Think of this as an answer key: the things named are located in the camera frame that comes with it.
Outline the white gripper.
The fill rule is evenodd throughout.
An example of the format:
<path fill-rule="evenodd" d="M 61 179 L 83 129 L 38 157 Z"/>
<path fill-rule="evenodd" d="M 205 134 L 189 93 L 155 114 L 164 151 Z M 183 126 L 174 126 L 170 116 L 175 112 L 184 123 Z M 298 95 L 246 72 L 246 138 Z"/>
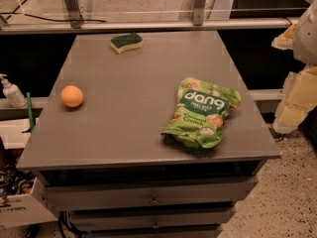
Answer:
<path fill-rule="evenodd" d="M 272 128 L 277 133 L 288 134 L 317 106 L 317 0 L 303 13 L 297 26 L 289 26 L 273 39 L 271 46 L 279 50 L 293 49 L 297 60 L 313 64 L 299 73 L 291 71 L 285 79 Z"/>

